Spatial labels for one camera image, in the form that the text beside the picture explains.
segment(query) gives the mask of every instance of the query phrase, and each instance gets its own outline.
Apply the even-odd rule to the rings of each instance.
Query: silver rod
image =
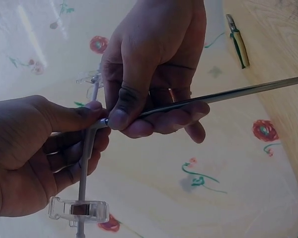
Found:
[[[238,98],[238,97],[247,96],[254,93],[261,93],[261,92],[265,92],[265,91],[269,91],[277,88],[288,87],[296,84],[298,84],[298,77],[283,79],[275,82],[257,84],[253,86],[238,88],[238,89],[220,92],[220,93],[214,93],[207,96],[202,96],[202,97],[192,98],[192,99],[188,99],[177,103],[172,103],[164,107],[155,108],[141,113],[138,118],[141,119],[153,113],[165,113],[173,109],[181,108],[195,101],[203,101],[208,104],[215,103],[215,102],[224,101],[227,99]],[[105,123],[108,124],[108,119],[102,119],[102,120],[104,120]]]
[[[97,80],[94,83],[92,101],[95,101],[97,99],[98,88],[99,88],[99,80]],[[93,151],[94,140],[95,140],[97,129],[98,128],[89,128],[86,130],[83,154],[80,160],[81,173],[80,173],[79,189],[78,189],[79,201],[85,201],[88,160],[91,158],[91,153]],[[79,219],[77,224],[76,238],[85,238],[84,220],[82,219]]]

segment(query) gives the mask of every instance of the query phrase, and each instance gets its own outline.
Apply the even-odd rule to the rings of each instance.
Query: hand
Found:
[[[99,102],[86,107],[64,108],[41,96],[0,102],[0,216],[35,213],[79,181],[82,130],[107,116]],[[88,174],[109,134],[109,128],[97,132]]]
[[[190,98],[205,31],[202,0],[138,0],[113,33],[101,63],[112,129],[138,138],[184,127],[195,142],[204,140],[199,119],[210,111],[205,103],[136,117],[144,109]]]

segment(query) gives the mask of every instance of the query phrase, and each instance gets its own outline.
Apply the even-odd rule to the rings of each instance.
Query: yellow handle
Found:
[[[235,30],[231,33],[231,37],[233,39],[233,43],[236,47],[237,53],[239,53],[239,58],[241,59],[242,66],[248,67],[249,60],[246,52],[246,47],[244,45],[242,36],[239,30]]]

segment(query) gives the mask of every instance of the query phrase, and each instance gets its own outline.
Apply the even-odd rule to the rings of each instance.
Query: plastic clip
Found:
[[[77,227],[78,221],[106,223],[109,221],[109,206],[103,201],[62,200],[51,197],[49,217],[53,220],[68,220],[70,227]]]

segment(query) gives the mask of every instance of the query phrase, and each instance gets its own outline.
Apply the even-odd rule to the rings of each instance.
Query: wood grain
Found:
[[[298,76],[298,0],[223,0],[241,31],[252,84]],[[226,27],[227,45],[235,51]],[[298,85],[259,94],[298,181]]]

